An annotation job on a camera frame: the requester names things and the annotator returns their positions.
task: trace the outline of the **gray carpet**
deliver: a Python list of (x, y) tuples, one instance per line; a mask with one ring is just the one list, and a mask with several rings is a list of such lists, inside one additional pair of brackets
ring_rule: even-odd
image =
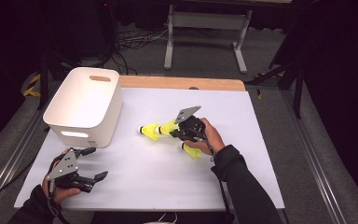
[[(208, 35), (215, 33), (215, 31), (203, 32), (207, 32)], [(268, 70), (269, 62), (284, 39), (280, 31), (250, 29), (242, 47), (242, 54), (249, 72), (243, 75), (238, 70), (231, 47), (232, 41), (237, 37), (236, 32), (221, 31), (215, 37), (209, 37), (194, 30), (175, 33), (170, 71), (163, 69), (166, 49), (166, 41), (163, 39), (154, 41), (141, 49), (127, 49), (121, 53), (128, 66), (144, 76), (250, 80), (255, 74)], [(109, 61), (105, 68), (118, 70), (112, 61)], [(246, 88), (251, 94), (290, 223), (335, 223), (327, 211), (323, 195), (306, 159), (301, 138), (290, 119), (290, 108), (284, 104), (281, 93), (271, 89), (262, 90), (263, 99), (259, 100), (254, 87)], [(36, 111), (37, 104), (37, 98), (27, 97), (18, 113), (0, 134), (0, 171), (20, 142), (22, 134), (26, 131)], [(358, 223), (358, 188), (340, 161), (307, 90), (304, 90), (301, 106), (301, 121), (309, 134), (332, 190), (335, 192), (337, 203), (347, 223)], [(18, 170), (21, 170), (37, 153), (47, 134), (44, 131), (47, 127), (43, 122), (39, 125)], [(13, 204), (24, 177), (25, 175), (5, 190), (0, 200), (0, 223), (6, 223), (16, 211)], [(65, 211), (63, 214), (70, 222), (78, 224), (89, 223), (92, 217), (91, 212)]]

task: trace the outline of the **yellow object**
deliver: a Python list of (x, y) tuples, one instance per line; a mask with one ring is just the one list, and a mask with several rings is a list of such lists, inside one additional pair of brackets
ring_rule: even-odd
[(198, 148), (188, 147), (185, 144), (182, 144), (182, 149), (188, 153), (194, 160), (198, 160), (202, 152)]
[(159, 126), (157, 122), (148, 124), (146, 126), (142, 126), (139, 129), (139, 132), (146, 135), (147, 137), (157, 141), (159, 138), (159, 134), (156, 132), (156, 128)]
[(169, 135), (175, 129), (178, 129), (179, 126), (174, 123), (174, 119), (170, 120), (168, 123), (158, 127), (157, 132)]

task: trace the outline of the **black sleeve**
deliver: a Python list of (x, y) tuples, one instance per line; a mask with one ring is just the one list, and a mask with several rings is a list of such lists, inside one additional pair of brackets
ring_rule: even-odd
[(54, 216), (48, 209), (48, 198), (40, 185), (31, 192), (31, 197), (8, 221), (8, 224), (38, 223), (50, 224)]
[(263, 187), (249, 172), (245, 159), (232, 145), (220, 150), (212, 171), (227, 188), (233, 202), (238, 221), (245, 223), (282, 223), (274, 203)]

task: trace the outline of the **dark background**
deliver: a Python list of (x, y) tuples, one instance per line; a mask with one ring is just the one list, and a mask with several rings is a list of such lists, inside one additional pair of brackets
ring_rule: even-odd
[[(113, 37), (103, 23), (106, 17), (100, 5), (80, 2), (0, 0), (0, 132), (22, 104), (21, 85), (39, 69), (44, 53), (53, 50), (80, 62), (87, 57), (101, 59), (110, 50)], [(294, 1), (293, 5), (309, 2)], [(318, 3), (321, 13), (296, 21), (276, 64), (293, 60), (305, 42), (314, 41), (307, 38), (310, 32), (319, 33), (321, 41), (303, 64), (305, 81), (325, 129), (358, 185), (358, 1), (325, 2)], [(135, 22), (138, 28), (157, 29), (166, 21), (166, 8), (121, 4), (114, 11), (123, 24)], [(251, 26), (288, 32), (295, 18), (296, 14), (256, 9)]]

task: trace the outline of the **white table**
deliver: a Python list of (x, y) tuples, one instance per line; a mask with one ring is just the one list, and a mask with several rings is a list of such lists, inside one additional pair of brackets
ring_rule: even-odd
[[(195, 116), (207, 118), (226, 144), (234, 145), (249, 170), (277, 208), (282, 195), (269, 160), (255, 112), (246, 91), (192, 91), (123, 88), (124, 104), (112, 142), (93, 154), (79, 157), (79, 174), (94, 177), (108, 171), (91, 193), (66, 200), (62, 207), (90, 211), (223, 211), (210, 156), (197, 161), (180, 149), (180, 140), (161, 136), (153, 141), (137, 128), (174, 119), (179, 110), (201, 105)], [(48, 171), (56, 156), (68, 148), (50, 131), (40, 149), (15, 207), (21, 207)]]

